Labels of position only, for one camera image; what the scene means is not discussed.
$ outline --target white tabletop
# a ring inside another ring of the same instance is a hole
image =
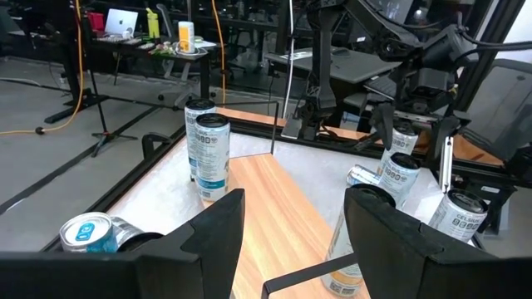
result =
[[[231,134],[230,157],[268,153],[271,140]],[[325,149],[275,143],[276,160],[292,176],[307,199],[334,228],[343,205],[349,169],[360,164],[376,169],[379,160]],[[404,212],[428,223],[443,194],[429,169],[422,169]],[[204,209],[190,181],[186,139],[181,140],[108,212],[140,229],[169,233]]]

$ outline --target yellow bottle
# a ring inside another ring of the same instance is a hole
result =
[[[148,11],[148,30],[150,31],[150,37],[151,38],[159,38],[159,19],[158,15],[151,11],[148,7],[146,8],[146,11]]]

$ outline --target barcode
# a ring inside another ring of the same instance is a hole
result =
[[[340,294],[340,292],[342,291],[342,286],[339,286],[335,282],[331,282],[331,285],[329,287],[333,292],[337,292],[338,294]]]
[[[355,293],[355,289],[344,288],[342,290],[342,295],[352,295],[354,293]]]

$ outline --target can lid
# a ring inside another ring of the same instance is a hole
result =
[[[447,197],[455,205],[471,213],[486,213],[488,205],[480,197],[461,189],[451,189]]]
[[[208,110],[214,108],[214,106],[213,101],[205,99],[188,100],[185,103],[185,107],[191,110]]]
[[[229,119],[220,113],[206,113],[196,118],[196,124],[205,128],[219,128],[227,125]]]
[[[393,129],[404,135],[417,136],[416,132],[412,128],[411,123],[409,122],[400,121],[393,126]]]
[[[421,163],[409,154],[395,153],[391,160],[406,169],[419,169],[421,167]]]
[[[66,245],[91,244],[109,233],[112,222],[105,213],[84,213],[68,220],[59,230]]]

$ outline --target can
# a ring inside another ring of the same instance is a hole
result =
[[[196,184],[203,200],[216,201],[229,189],[229,119],[208,113],[196,119]]]
[[[118,248],[111,218],[105,213],[84,213],[59,229],[65,252],[116,252]]]
[[[378,186],[387,191],[402,209],[414,185],[421,163],[409,154],[395,153],[386,161]]]
[[[127,240],[143,233],[140,228],[128,223],[120,217],[111,217],[111,221],[113,222],[113,229],[115,230],[116,245],[119,249]]]
[[[388,203],[394,203],[392,196],[377,186],[357,184],[351,188],[360,189],[365,196],[371,196],[375,200],[385,200]],[[352,244],[347,233],[347,224],[342,208],[325,260],[330,261],[351,253],[353,253]],[[322,282],[330,292],[337,296],[353,297],[357,295],[358,290],[362,287],[364,279],[362,271],[358,263],[356,263],[322,276]]]
[[[412,151],[414,151],[414,148],[416,147],[417,137],[418,135],[414,129],[412,129],[410,123],[405,121],[396,123],[393,126],[392,131],[392,147],[390,150],[384,149],[381,162],[377,168],[377,174],[382,175],[384,164],[390,159],[390,157],[392,157],[393,154],[412,154]]]
[[[361,165],[356,164],[349,170],[347,174],[347,184],[353,186],[356,184],[379,184],[381,179],[376,173],[372,172],[370,169],[367,169]]]
[[[128,238],[124,243],[118,248],[117,252],[133,252],[142,245],[148,243],[149,241],[162,238],[165,235],[162,233],[140,233],[131,238]]]
[[[471,192],[449,190],[432,215],[429,226],[469,242],[488,214],[488,204]]]
[[[186,144],[189,150],[190,180],[194,181],[198,161],[196,160],[196,118],[205,113],[215,113],[216,106],[211,100],[188,100],[185,103]]]
[[[180,29],[179,50],[183,53],[194,53],[196,51],[194,47],[194,23],[180,21],[178,27]]]

